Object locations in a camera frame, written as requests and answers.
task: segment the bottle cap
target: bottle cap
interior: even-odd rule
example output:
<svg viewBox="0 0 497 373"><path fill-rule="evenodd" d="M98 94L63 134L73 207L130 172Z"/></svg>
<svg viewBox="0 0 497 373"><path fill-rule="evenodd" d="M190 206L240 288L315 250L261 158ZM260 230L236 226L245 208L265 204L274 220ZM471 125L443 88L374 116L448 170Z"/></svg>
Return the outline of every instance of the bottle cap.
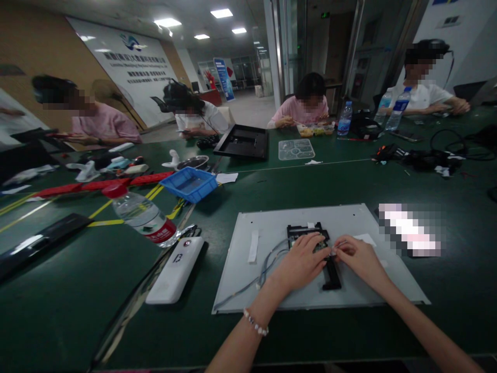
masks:
<svg viewBox="0 0 497 373"><path fill-rule="evenodd" d="M102 193L104 194L104 196L109 197L110 199L114 199L128 194L128 188L122 184L114 184L104 188L102 190Z"/></svg>

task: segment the pink shirt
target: pink shirt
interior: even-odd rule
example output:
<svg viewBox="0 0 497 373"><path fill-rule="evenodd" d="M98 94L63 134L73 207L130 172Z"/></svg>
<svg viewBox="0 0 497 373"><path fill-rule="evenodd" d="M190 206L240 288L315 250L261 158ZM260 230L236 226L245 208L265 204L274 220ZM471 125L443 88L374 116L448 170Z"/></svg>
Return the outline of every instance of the pink shirt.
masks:
<svg viewBox="0 0 497 373"><path fill-rule="evenodd" d="M302 124L317 123L319 122L319 117L327 112L328 103L324 96L323 101L313 110L304 109L304 106L295 98L295 96L292 96L280 106L271 120L277 122L285 116L291 116L294 121Z"/></svg>
<svg viewBox="0 0 497 373"><path fill-rule="evenodd" d="M124 113L109 105L97 103L97 113L92 117L73 117L72 132L100 139L125 138L129 142L141 144L140 133L135 124ZM101 149L100 145L90 145L87 149Z"/></svg>

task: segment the black tray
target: black tray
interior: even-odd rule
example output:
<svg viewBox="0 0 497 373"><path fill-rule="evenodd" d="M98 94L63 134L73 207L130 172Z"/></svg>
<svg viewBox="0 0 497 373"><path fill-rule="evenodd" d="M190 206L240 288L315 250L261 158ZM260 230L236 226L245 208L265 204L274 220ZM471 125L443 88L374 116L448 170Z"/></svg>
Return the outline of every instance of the black tray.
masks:
<svg viewBox="0 0 497 373"><path fill-rule="evenodd" d="M214 154L265 160L267 148L267 130L235 124L219 141L214 149Z"/></svg>

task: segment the blue plastic basket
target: blue plastic basket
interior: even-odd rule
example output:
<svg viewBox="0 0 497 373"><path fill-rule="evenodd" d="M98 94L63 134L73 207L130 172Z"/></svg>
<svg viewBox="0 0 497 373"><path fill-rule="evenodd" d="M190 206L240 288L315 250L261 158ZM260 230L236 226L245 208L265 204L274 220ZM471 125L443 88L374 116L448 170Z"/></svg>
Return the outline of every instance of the blue plastic basket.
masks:
<svg viewBox="0 0 497 373"><path fill-rule="evenodd" d="M208 172L192 167L185 167L177 173L159 182L169 193L184 198L188 202L198 203L217 188L216 177Z"/></svg>

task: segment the red plastic part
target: red plastic part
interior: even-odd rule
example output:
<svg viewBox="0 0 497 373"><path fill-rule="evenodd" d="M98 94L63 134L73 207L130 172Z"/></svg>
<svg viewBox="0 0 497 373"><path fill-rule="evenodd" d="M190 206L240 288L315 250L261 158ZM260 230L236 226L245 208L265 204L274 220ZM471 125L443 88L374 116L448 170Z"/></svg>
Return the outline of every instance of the red plastic part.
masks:
<svg viewBox="0 0 497 373"><path fill-rule="evenodd" d="M131 182L131 185L147 185L147 184L156 184L161 180L164 180L165 178L171 176L174 174L174 171L166 172L166 173L161 173L161 174L152 174L152 175L145 175L145 176L140 176Z"/></svg>
<svg viewBox="0 0 497 373"><path fill-rule="evenodd" d="M84 191L101 190L103 188L106 188L106 187L108 187L110 185L114 185L114 184L122 184L125 187L127 187L130 182L131 182L131 178L105 180L105 181L94 181L94 182L91 182L91 183L84 185L81 188L81 190L84 190Z"/></svg>
<svg viewBox="0 0 497 373"><path fill-rule="evenodd" d="M61 194L77 193L81 191L81 186L83 183L69 184L64 186L56 186L54 188L48 188L36 193L33 197L48 198Z"/></svg>

